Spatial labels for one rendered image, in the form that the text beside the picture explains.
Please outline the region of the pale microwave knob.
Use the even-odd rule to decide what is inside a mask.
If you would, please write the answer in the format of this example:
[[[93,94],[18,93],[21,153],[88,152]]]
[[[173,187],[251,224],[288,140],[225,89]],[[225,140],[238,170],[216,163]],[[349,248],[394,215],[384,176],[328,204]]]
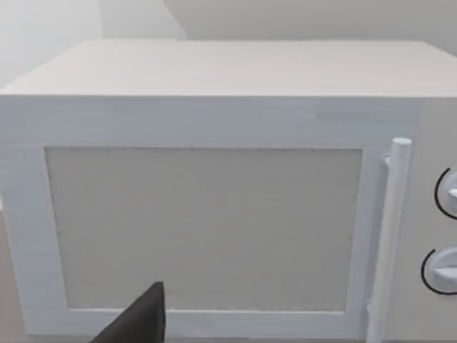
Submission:
[[[457,171],[445,169],[438,177],[433,199],[437,209],[444,216],[457,221]]]
[[[457,297],[457,247],[432,249],[422,261],[420,276],[430,292]]]

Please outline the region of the pale microwave door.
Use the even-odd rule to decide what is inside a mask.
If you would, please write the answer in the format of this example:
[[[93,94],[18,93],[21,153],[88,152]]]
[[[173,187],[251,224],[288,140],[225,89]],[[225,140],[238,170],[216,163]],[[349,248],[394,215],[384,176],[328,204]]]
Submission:
[[[163,281],[171,337],[359,339],[418,102],[0,96],[26,332],[91,336]]]

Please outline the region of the pale microwave oven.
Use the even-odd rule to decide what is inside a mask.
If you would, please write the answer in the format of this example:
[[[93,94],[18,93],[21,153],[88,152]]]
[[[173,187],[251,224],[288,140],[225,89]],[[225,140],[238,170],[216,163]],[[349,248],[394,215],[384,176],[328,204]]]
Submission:
[[[88,41],[0,89],[4,95],[416,100],[383,343],[457,343],[457,297],[430,292],[420,276],[432,249],[457,247],[457,221],[433,199],[441,173],[457,171],[457,57],[413,41]],[[383,203],[365,335],[347,340],[366,342]]]

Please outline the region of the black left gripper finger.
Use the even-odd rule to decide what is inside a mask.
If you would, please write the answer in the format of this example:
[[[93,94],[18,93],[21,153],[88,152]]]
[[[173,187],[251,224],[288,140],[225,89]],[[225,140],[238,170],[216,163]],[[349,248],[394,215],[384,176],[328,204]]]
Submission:
[[[164,343],[165,287],[154,282],[89,343]]]

